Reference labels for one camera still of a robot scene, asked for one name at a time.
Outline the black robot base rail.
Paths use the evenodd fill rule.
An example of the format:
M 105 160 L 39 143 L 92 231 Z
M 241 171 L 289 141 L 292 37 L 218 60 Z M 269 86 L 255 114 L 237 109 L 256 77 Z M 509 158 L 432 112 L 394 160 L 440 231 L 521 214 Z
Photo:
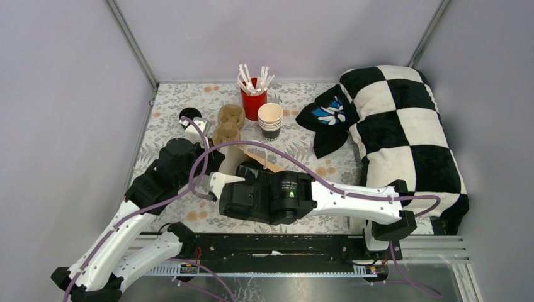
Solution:
M 334 274 L 351 272 L 355 264 L 401 260 L 402 252 L 398 242 L 392 252 L 370 252 L 361 235 L 199 233 L 178 257 L 216 273 Z

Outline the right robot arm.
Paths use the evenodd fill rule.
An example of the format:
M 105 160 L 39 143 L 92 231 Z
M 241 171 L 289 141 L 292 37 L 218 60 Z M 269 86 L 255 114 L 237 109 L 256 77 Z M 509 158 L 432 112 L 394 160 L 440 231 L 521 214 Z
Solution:
M 312 216 L 345 216 L 365 220 L 361 251 L 379 258 L 389 243 L 416 228 L 412 211 L 403 210 L 397 186 L 368 188 L 319 182 L 308 173 L 268 172 L 245 167 L 241 175 L 210 175 L 210 190 L 221 215 L 268 225 L 290 225 Z

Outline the brown paper takeout bag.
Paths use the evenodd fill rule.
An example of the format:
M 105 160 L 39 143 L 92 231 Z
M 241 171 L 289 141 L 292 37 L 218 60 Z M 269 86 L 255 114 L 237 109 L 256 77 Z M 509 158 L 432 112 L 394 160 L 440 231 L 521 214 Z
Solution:
M 239 144 L 226 146 L 219 144 L 217 147 L 218 151 L 225 155 L 225 159 L 222 161 L 218 169 L 219 172 L 224 174 L 235 175 L 238 166 L 250 160 L 253 163 L 259 164 L 264 170 L 270 170 L 271 172 L 280 172 L 285 170 L 284 168 L 270 162 L 268 160 L 267 152 L 265 152 L 265 155 L 262 157 L 247 151 Z

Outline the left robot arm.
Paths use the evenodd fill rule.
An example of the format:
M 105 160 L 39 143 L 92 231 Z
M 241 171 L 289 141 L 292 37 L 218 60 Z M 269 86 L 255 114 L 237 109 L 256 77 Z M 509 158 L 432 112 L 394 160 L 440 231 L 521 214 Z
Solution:
M 202 153 L 210 144 L 205 118 L 182 117 L 184 138 L 174 138 L 158 158 L 136 177 L 113 219 L 91 248 L 69 267 L 58 267 L 52 280 L 64 291 L 64 301 L 118 301 L 135 281 L 174 256 L 186 259 L 195 252 L 193 233 L 174 223 L 152 243 L 132 255 L 129 246 L 173 201 L 196 189 L 213 170 L 214 157 Z

